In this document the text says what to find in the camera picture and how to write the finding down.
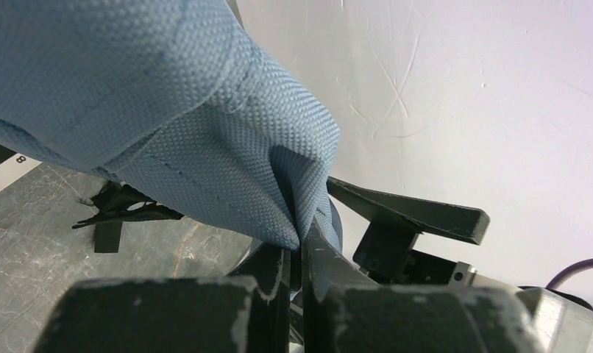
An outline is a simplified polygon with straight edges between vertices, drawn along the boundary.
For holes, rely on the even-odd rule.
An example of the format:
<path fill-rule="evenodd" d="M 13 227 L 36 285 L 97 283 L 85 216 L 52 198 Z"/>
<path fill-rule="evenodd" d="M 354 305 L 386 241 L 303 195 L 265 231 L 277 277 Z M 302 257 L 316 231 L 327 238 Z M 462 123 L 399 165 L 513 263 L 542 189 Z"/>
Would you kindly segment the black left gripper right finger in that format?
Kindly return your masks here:
<path fill-rule="evenodd" d="M 313 223 L 302 242 L 307 352 L 542 352 L 520 300 L 496 288 L 380 285 Z"/>

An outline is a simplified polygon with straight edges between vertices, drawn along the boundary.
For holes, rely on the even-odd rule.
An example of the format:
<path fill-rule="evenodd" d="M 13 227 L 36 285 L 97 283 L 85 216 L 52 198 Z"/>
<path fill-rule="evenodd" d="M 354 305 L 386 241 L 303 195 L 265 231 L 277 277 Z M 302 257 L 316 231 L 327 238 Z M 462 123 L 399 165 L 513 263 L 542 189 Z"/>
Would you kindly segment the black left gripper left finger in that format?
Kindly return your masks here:
<path fill-rule="evenodd" d="M 290 272 L 265 244 L 225 277 L 78 282 L 35 351 L 286 352 Z"/>

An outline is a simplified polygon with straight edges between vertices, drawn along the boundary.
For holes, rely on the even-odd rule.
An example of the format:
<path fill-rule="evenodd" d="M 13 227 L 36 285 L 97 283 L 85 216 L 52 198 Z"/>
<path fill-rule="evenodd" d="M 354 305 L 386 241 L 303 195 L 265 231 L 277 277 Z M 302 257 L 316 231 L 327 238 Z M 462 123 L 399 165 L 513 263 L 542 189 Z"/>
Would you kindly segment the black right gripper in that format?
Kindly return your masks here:
<path fill-rule="evenodd" d="M 490 222 L 485 211 L 365 189 L 333 177 L 327 190 L 371 222 L 353 260 L 375 282 L 498 288 L 526 306 L 546 352 L 593 352 L 593 307 L 559 290 L 569 278 L 593 269 L 593 258 L 568 266 L 544 287 L 510 285 L 479 274 L 468 263 L 413 247 L 417 233 L 480 245 Z"/>

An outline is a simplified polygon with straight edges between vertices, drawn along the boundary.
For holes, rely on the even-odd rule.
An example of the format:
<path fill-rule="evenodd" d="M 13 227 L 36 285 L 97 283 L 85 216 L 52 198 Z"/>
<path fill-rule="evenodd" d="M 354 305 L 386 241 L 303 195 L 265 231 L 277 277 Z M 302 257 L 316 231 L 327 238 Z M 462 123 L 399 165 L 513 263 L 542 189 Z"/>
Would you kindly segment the blue student backpack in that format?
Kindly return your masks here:
<path fill-rule="evenodd" d="M 0 1 L 0 144 L 183 215 L 340 249 L 328 110 L 225 1 Z"/>

